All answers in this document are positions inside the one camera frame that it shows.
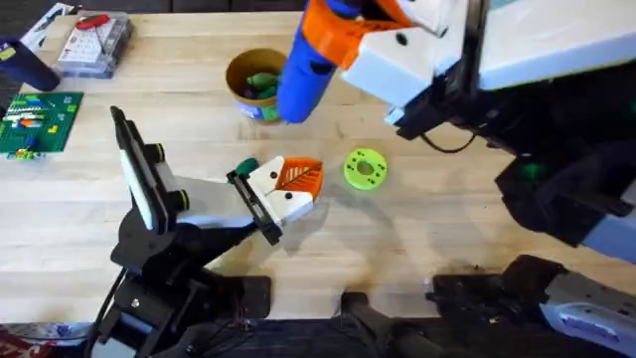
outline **wooden table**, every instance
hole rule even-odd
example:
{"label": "wooden table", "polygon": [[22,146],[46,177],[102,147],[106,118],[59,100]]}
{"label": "wooden table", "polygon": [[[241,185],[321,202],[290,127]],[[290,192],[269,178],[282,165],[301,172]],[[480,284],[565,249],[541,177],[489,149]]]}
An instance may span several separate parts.
{"label": "wooden table", "polygon": [[[0,322],[93,320],[112,284],[119,267],[109,255],[130,208],[112,104],[146,140],[163,143],[179,175],[223,178],[250,156],[324,161],[315,209],[285,228],[280,245],[255,234],[213,263],[227,274],[271,276],[270,317],[329,317],[347,287],[366,291],[387,314],[432,315],[423,293],[434,274],[498,271],[519,254],[554,259],[636,293],[631,265],[515,224],[493,183],[511,157],[481,140],[458,155],[407,142],[382,122],[382,102],[338,79],[301,125],[243,117],[226,89],[227,64],[257,47],[286,53],[298,13],[131,18],[136,31],[114,79],[66,79],[57,89],[85,92],[66,150],[41,162],[1,161]],[[74,20],[52,26],[41,54],[47,62]],[[446,146],[467,137],[450,126],[433,133]],[[377,191],[358,192],[343,180],[343,160],[359,146],[390,163]]]}

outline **green ring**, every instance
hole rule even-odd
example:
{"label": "green ring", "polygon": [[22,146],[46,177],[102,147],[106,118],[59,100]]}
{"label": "green ring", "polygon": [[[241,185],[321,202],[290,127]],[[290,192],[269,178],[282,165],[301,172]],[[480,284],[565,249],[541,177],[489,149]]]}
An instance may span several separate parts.
{"label": "green ring", "polygon": [[[371,168],[370,173],[363,174],[360,169],[364,166]],[[349,153],[343,166],[345,180],[359,190],[374,190],[387,177],[389,166],[382,154],[369,148],[358,148]]]}

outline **blue object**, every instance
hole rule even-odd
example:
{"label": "blue object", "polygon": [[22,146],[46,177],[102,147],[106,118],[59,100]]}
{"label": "blue object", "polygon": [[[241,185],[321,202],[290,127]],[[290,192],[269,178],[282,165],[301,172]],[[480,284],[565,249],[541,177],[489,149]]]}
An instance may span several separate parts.
{"label": "blue object", "polygon": [[[328,0],[329,7],[341,17],[356,18],[361,9],[338,0]],[[278,114],[288,123],[302,123],[314,110],[325,93],[336,66],[316,52],[302,35],[298,25],[289,58],[280,75]]]}
{"label": "blue object", "polygon": [[58,75],[40,61],[20,40],[0,37],[0,44],[5,48],[4,51],[8,51],[5,54],[9,54],[0,58],[0,71],[13,80],[29,84],[41,91],[54,90],[60,84]]}

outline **orange gripper part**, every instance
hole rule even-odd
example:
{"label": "orange gripper part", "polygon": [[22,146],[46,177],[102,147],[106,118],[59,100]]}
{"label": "orange gripper part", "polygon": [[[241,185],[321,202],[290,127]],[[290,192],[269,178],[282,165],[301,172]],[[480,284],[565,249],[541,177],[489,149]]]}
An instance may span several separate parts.
{"label": "orange gripper part", "polygon": [[363,36],[370,32],[412,26],[396,0],[376,0],[394,21],[347,20],[331,11],[326,0],[309,0],[302,23],[302,34],[314,50],[347,70],[358,57]]}
{"label": "orange gripper part", "polygon": [[311,158],[285,158],[276,190],[310,193],[314,201],[322,188],[322,162]]}

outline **white panel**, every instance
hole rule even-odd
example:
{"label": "white panel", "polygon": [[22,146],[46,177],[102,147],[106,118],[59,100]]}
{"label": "white panel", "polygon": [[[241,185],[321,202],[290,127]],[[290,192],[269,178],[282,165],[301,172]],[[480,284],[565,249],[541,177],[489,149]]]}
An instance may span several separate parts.
{"label": "white panel", "polygon": [[480,87],[510,87],[634,58],[636,1],[518,0],[488,15]]}
{"label": "white panel", "polygon": [[176,177],[176,183],[190,199],[190,209],[179,213],[177,223],[206,229],[239,228],[253,221],[251,212],[232,184],[185,177]]}
{"label": "white panel", "polygon": [[434,60],[436,77],[445,74],[461,59],[467,16],[468,0],[457,0],[452,8],[448,30],[437,40]]}
{"label": "white panel", "polygon": [[259,191],[264,195],[271,193],[276,188],[278,177],[272,178],[271,172],[280,175],[282,166],[285,164],[285,158],[277,156],[265,164],[258,167],[258,169],[249,173],[249,179],[247,183],[254,191]]}
{"label": "white panel", "polygon": [[437,36],[449,27],[452,8],[457,2],[458,0],[397,0],[410,21]]}
{"label": "white panel", "polygon": [[[285,194],[287,193],[292,193],[291,199],[285,198]],[[271,208],[273,208],[274,213],[276,213],[276,216],[280,218],[280,221],[276,222],[279,227],[283,227],[297,220],[314,207],[311,194],[305,192],[276,190],[267,195],[267,200]]]}
{"label": "white panel", "polygon": [[[406,36],[400,45],[396,34]],[[365,35],[356,61],[342,79],[384,101],[404,107],[430,86],[437,38],[421,28]]]}
{"label": "white panel", "polygon": [[130,188],[130,192],[135,198],[137,208],[139,209],[139,214],[141,214],[141,218],[143,219],[143,223],[146,226],[146,229],[152,230],[153,218],[152,214],[150,213],[150,204],[148,203],[146,196],[143,194],[141,184],[139,184],[139,181],[137,180],[137,176],[135,175],[135,171],[132,168],[132,163],[130,163],[128,154],[126,154],[126,151],[123,149],[119,150],[119,154],[121,158],[121,169],[123,170],[123,175],[126,178],[126,182],[128,183],[128,188]]}

